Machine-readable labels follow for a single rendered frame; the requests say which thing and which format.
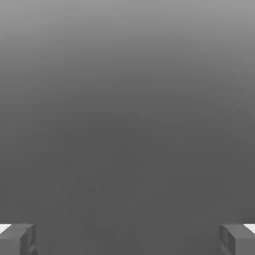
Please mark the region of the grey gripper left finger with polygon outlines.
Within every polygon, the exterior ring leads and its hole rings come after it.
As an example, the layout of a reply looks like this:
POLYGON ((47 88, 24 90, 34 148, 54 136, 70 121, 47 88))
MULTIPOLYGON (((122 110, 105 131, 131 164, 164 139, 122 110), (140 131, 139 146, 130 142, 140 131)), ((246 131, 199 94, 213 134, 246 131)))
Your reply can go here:
POLYGON ((36 225, 0 224, 0 255, 37 255, 36 225))

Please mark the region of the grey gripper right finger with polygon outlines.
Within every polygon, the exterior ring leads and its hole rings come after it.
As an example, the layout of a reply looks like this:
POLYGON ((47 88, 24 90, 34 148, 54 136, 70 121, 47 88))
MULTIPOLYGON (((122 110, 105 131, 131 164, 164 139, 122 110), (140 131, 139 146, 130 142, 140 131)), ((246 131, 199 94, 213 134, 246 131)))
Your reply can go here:
POLYGON ((255 224, 220 224, 222 255, 255 255, 255 224))

